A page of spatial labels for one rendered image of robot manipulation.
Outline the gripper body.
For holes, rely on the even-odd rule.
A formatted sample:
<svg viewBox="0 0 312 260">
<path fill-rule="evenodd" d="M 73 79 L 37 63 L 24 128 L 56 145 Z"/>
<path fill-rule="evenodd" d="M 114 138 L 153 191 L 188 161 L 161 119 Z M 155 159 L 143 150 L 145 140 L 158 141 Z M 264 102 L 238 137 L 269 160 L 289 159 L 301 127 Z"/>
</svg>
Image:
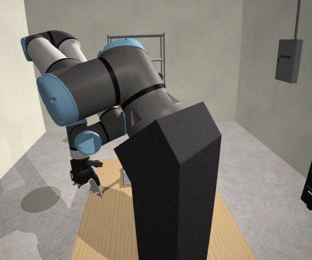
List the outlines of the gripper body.
<svg viewBox="0 0 312 260">
<path fill-rule="evenodd" d="M 70 160 L 70 163 L 71 163 L 70 175 L 73 176 L 73 178 L 71 176 L 71 180 L 74 181 L 75 183 L 84 185 L 88 183 L 88 180 L 92 178 L 92 172 L 94 170 L 91 166 L 86 165 L 86 161 L 89 158 L 90 157 L 87 157 L 85 159 L 79 159 L 79 160 L 77 159 Z"/>
</svg>

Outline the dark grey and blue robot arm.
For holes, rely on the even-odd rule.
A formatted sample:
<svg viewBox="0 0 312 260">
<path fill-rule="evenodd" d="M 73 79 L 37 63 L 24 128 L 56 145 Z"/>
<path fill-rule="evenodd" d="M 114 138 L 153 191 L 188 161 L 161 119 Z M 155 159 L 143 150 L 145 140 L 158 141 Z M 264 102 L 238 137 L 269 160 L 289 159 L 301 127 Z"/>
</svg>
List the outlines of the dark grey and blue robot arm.
<svg viewBox="0 0 312 260">
<path fill-rule="evenodd" d="M 108 142 L 125 134 L 130 138 L 185 108 L 134 39 L 111 42 L 89 61 L 79 41 L 64 31 L 26 36 L 21 45 L 27 61 L 34 61 L 42 74 L 37 87 L 49 115 L 66 126 L 73 159 L 87 158 Z M 95 114 L 100 121 L 88 126 L 86 118 Z"/>
</svg>

